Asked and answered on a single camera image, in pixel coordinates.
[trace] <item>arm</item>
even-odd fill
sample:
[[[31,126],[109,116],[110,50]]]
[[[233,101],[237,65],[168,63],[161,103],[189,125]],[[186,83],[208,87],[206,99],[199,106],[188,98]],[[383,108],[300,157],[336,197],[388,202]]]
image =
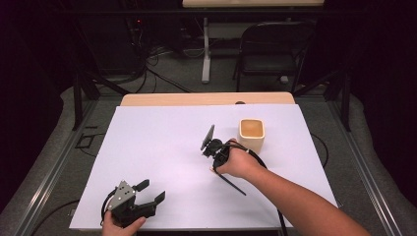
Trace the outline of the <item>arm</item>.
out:
[[[217,171],[253,184],[303,235],[370,235],[343,211],[310,190],[263,168],[242,149],[231,148],[228,161]]]

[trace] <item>hand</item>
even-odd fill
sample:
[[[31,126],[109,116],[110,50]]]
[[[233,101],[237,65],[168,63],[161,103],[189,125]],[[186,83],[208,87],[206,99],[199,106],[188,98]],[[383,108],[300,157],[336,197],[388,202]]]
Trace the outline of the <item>hand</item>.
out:
[[[134,221],[131,225],[126,228],[122,228],[114,224],[113,218],[111,217],[111,211],[108,210],[104,215],[102,236],[131,236],[134,235],[139,228],[144,225],[147,219],[140,217]]]
[[[219,174],[228,173],[234,177],[244,178],[261,165],[250,154],[237,147],[230,147],[229,159],[223,165],[217,167]]]

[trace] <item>cup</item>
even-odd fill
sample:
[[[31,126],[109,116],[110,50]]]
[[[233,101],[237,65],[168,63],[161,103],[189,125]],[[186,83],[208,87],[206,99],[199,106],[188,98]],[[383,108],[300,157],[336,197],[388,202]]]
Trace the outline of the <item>cup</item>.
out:
[[[264,144],[264,122],[258,119],[243,119],[239,122],[238,142],[259,154]]]

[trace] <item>black chair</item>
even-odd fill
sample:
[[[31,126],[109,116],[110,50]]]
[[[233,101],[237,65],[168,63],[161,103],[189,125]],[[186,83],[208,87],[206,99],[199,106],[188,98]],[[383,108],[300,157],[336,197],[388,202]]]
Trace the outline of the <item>black chair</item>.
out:
[[[245,76],[294,76],[295,91],[304,54],[314,37],[310,22],[264,22],[247,28],[241,37],[233,80],[239,91]]]

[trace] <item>table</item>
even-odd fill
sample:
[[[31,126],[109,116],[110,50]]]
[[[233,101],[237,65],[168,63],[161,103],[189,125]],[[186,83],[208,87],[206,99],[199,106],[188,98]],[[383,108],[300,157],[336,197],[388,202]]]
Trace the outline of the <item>table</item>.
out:
[[[325,0],[184,0],[184,8],[242,8],[242,7],[321,7]],[[232,27],[231,37],[242,35],[248,25]],[[209,53],[209,20],[204,18],[205,58],[203,63],[202,83],[209,82],[210,53]]]
[[[235,105],[237,101],[246,104]],[[227,176],[248,195],[231,188],[209,171],[212,160],[200,151],[211,124],[216,126],[214,138],[226,141],[236,137],[237,120],[248,116],[262,118],[266,124],[260,156],[268,168],[336,206],[301,110],[290,93],[128,94],[116,109],[70,228],[99,230],[102,201],[122,179],[131,185],[150,179],[150,186],[137,194],[137,204],[166,191],[156,216],[142,230],[279,228],[268,199],[249,183]]]

